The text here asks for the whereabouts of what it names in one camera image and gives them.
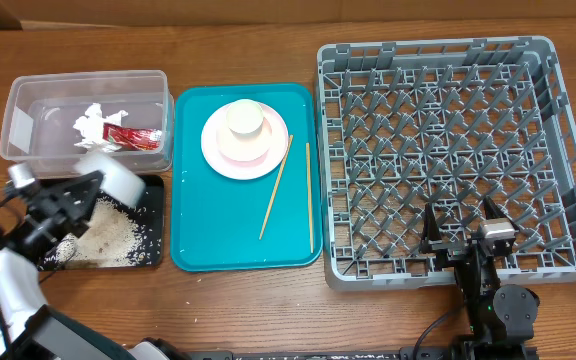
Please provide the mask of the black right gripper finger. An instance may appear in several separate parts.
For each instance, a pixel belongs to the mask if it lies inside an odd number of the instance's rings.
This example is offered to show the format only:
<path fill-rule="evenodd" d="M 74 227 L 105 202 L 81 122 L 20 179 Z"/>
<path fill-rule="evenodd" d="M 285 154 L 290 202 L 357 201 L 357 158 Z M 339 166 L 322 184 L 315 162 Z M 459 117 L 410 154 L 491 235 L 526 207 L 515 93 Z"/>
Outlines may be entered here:
<path fill-rule="evenodd" d="M 502 209 L 493 201 L 491 197 L 485 196 L 482 199 L 482 204 L 485 212 L 485 218 L 487 220 L 505 219 L 512 225 L 515 231 L 519 230 L 518 225 L 506 213 L 502 211 Z"/>
<path fill-rule="evenodd" d="M 433 205 L 427 203 L 424 209 L 424 225 L 420 239 L 420 252 L 434 252 L 433 246 L 441 243 L 441 232 L 436 222 Z"/>

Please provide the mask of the grey small bowl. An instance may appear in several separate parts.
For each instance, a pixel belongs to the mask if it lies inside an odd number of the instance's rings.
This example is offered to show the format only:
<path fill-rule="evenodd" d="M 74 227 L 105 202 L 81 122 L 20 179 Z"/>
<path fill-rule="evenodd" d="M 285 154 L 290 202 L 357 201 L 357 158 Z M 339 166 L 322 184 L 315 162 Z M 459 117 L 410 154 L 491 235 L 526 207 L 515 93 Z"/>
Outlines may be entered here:
<path fill-rule="evenodd" d="M 145 183 L 138 175 L 104 152 L 86 154 L 74 165 L 74 170 L 80 175 L 101 172 L 101 190 L 128 207 L 136 207 L 145 190 Z"/>

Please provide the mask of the white napkin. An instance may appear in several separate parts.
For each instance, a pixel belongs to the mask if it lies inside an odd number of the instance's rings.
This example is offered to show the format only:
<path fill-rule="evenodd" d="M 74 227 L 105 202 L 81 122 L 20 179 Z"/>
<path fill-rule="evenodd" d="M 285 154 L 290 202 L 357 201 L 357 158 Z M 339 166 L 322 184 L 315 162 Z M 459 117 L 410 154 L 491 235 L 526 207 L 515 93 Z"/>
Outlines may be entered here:
<path fill-rule="evenodd" d="M 82 116 L 80 116 L 74 123 L 73 128 L 77 130 L 82 140 L 75 143 L 76 147 L 81 147 L 87 150 L 100 150 L 106 153 L 115 152 L 121 147 L 114 145 L 102 138 L 103 127 L 105 123 L 113 125 L 122 125 L 122 120 L 128 113 L 125 110 L 104 116 L 101 105 L 93 103 L 90 105 Z"/>

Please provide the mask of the red snack wrapper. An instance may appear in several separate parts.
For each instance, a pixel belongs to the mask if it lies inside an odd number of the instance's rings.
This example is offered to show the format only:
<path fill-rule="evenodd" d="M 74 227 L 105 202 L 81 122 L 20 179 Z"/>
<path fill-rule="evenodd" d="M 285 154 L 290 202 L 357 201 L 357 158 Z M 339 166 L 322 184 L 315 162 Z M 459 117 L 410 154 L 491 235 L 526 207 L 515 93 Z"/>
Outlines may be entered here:
<path fill-rule="evenodd" d="M 105 123 L 102 138 L 114 145 L 129 150 L 156 150 L 161 144 L 162 131 L 122 127 Z"/>

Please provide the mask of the white paper cup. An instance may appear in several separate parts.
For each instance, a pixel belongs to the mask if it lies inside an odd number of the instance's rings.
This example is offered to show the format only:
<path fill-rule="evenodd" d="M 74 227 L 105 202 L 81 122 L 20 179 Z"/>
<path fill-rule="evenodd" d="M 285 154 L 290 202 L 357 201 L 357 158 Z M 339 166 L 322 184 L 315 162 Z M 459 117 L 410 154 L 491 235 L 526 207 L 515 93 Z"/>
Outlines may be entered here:
<path fill-rule="evenodd" d="M 259 103 L 250 99 L 240 99 L 229 104 L 226 110 L 226 123 L 236 135 L 252 136 L 263 126 L 264 114 Z"/>

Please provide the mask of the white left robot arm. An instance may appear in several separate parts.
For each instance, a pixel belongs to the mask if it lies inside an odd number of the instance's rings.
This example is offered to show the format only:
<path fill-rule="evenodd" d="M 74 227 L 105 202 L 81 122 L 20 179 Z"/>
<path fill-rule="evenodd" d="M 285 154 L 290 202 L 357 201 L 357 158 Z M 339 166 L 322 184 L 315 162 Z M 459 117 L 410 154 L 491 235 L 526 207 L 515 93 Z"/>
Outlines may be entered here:
<path fill-rule="evenodd" d="M 44 187 L 23 165 L 8 173 L 6 198 L 22 199 L 28 212 L 12 230 L 0 228 L 0 359 L 186 358 L 162 339 L 125 348 L 51 307 L 40 287 L 38 260 L 66 235 L 88 230 L 98 195 L 133 207 L 143 180 L 128 170 L 93 170 Z"/>

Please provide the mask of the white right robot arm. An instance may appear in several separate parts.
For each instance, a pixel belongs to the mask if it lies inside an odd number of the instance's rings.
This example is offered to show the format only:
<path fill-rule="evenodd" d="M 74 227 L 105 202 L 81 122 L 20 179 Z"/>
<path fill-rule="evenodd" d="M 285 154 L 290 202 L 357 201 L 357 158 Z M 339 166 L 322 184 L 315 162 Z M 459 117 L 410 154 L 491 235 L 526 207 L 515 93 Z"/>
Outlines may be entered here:
<path fill-rule="evenodd" d="M 424 210 L 419 250 L 435 255 L 435 268 L 451 268 L 463 304 L 442 315 L 419 336 L 412 351 L 416 359 L 426 336 L 461 310 L 467 312 L 471 332 L 454 338 L 442 351 L 444 359 L 536 359 L 537 350 L 525 346 L 534 337 L 540 298 L 523 286 L 503 285 L 495 260 L 512 253 L 519 227 L 494 203 L 483 199 L 485 219 L 464 243 L 442 240 L 433 205 Z"/>

